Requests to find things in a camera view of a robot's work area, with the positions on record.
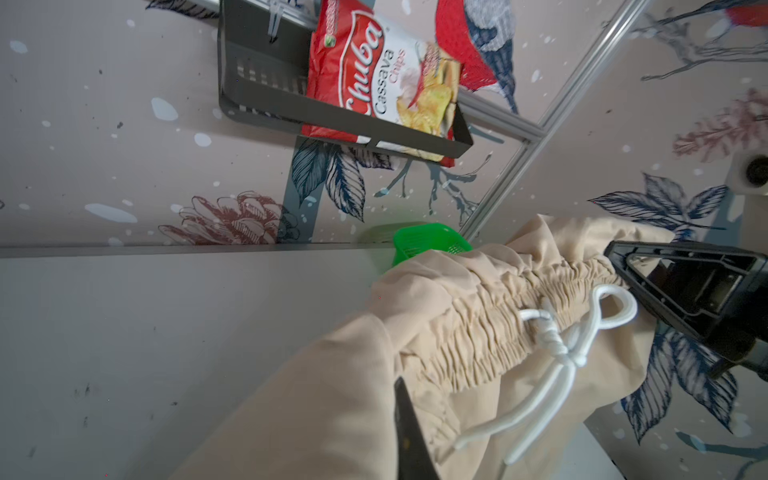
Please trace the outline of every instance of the bird illustration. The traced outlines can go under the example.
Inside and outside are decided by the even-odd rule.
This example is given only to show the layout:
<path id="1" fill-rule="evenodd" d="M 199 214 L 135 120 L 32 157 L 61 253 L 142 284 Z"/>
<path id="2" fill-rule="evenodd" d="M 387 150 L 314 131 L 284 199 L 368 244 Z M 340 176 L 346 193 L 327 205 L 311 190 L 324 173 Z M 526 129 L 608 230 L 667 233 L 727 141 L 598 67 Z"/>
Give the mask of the bird illustration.
<path id="1" fill-rule="evenodd" d="M 713 0 L 701 5 L 696 10 L 665 18 L 659 23 L 665 25 L 696 15 L 720 11 L 725 13 L 732 26 L 768 26 L 768 0 Z"/>
<path id="2" fill-rule="evenodd" d="M 463 63 L 461 84 L 475 91 L 497 85 L 513 113 L 512 36 L 515 14 L 510 0 L 438 0 L 438 45 Z"/>

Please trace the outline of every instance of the chip bag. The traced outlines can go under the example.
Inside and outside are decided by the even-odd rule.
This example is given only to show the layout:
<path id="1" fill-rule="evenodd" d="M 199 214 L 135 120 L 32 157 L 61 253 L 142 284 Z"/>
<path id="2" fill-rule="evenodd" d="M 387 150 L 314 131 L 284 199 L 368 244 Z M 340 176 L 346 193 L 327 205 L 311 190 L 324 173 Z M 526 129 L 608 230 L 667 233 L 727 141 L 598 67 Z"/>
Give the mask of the chip bag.
<path id="1" fill-rule="evenodd" d="M 357 0 L 323 0 L 310 45 L 307 95 L 440 137 L 452 138 L 461 64 L 374 15 Z M 302 134 L 366 144 L 370 137 L 305 124 Z M 377 147 L 453 165 L 399 144 Z"/>

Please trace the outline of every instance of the floral wall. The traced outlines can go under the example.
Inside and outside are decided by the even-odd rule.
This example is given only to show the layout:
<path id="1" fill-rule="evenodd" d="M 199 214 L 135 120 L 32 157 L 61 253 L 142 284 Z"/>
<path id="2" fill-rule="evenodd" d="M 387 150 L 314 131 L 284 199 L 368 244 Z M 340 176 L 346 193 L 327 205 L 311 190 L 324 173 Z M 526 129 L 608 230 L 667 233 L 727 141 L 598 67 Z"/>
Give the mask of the floral wall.
<path id="1" fill-rule="evenodd" d="M 538 121 L 620 3 L 376 9 L 461 58 L 467 88 Z M 373 242 L 404 223 L 458 229 L 521 146 L 472 126 L 475 146 L 444 168 L 238 124 L 218 105 L 216 17 L 184 0 L 5 6 L 0 246 Z M 480 31 L 495 33 L 473 41 Z"/>
<path id="2" fill-rule="evenodd" d="M 546 213 L 737 246 L 744 198 L 723 185 L 730 155 L 768 150 L 768 8 L 753 3 L 653 4 L 475 242 L 503 242 Z M 716 360 L 659 325 L 645 384 L 586 422 L 626 478 L 768 476 L 768 384 L 742 367 L 709 379 Z"/>

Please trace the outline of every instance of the beige fabric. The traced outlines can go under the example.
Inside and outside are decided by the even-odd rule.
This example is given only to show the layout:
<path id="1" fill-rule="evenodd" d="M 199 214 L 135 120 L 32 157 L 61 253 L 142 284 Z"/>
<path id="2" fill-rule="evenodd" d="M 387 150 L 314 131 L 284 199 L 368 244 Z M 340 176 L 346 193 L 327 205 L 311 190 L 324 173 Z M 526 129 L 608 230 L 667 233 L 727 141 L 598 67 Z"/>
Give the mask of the beige fabric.
<path id="1" fill-rule="evenodd" d="M 291 359 L 172 476 L 396 477 L 392 384 L 402 376 L 433 458 L 456 435 L 523 399 L 550 361 L 518 316 L 549 298 L 562 329 L 588 293 L 619 283 L 602 252 L 612 240 L 671 241 L 671 232 L 610 218 L 538 216 L 507 246 L 461 256 L 431 251 L 372 288 L 369 312 Z M 508 478 L 545 478 L 574 426 L 636 389 L 654 321 L 602 332 L 574 390 Z M 496 478 L 516 431 L 475 442 L 438 466 L 443 480 Z"/>

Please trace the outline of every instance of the green plastic basket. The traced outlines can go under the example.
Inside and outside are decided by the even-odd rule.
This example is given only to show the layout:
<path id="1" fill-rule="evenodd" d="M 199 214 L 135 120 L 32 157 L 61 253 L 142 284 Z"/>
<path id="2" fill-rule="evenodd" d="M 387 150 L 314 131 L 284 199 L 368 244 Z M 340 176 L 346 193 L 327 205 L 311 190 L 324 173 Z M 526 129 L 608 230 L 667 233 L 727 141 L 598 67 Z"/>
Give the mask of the green plastic basket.
<path id="1" fill-rule="evenodd" d="M 456 230 L 442 223 L 426 223 L 397 230 L 392 241 L 395 243 L 395 259 L 392 266 L 413 258 L 427 250 L 441 250 L 449 253 L 464 253 L 472 246 Z"/>

